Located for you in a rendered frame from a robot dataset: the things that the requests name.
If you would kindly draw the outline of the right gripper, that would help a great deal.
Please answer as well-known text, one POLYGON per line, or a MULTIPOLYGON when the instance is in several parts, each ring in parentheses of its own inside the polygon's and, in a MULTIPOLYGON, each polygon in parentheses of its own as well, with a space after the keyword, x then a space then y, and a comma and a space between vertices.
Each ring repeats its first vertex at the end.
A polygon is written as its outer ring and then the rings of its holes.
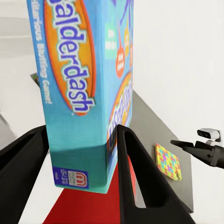
POLYGON ((171 140, 170 143, 182 148, 183 151, 192 154, 209 166, 224 169, 223 146, 212 146, 201 141, 197 141, 195 145, 191 142, 177 140, 171 140))

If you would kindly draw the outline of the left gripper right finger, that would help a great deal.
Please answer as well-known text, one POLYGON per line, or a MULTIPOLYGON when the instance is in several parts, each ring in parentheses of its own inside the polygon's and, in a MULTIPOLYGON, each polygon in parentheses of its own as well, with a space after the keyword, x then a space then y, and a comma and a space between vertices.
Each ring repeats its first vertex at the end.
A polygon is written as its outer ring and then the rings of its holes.
POLYGON ((135 132, 117 125, 120 224, 196 224, 135 132), (130 157, 146 208, 135 205, 130 157))

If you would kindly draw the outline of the jigsaw puzzle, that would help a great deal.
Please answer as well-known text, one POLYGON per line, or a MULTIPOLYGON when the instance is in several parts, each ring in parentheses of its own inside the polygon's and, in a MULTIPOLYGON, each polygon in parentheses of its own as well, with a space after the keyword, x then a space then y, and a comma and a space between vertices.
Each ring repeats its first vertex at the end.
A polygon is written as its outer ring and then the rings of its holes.
POLYGON ((181 180, 182 176, 178 158, 158 143, 155 143, 155 152, 156 165, 159 170, 175 181, 177 179, 181 180))

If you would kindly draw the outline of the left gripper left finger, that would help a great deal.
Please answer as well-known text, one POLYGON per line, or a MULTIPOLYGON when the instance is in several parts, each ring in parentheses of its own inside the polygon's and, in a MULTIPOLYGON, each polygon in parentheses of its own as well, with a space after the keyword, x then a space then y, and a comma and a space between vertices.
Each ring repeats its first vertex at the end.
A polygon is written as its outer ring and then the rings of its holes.
POLYGON ((0 224, 18 224, 49 150, 46 125, 0 150, 0 224))

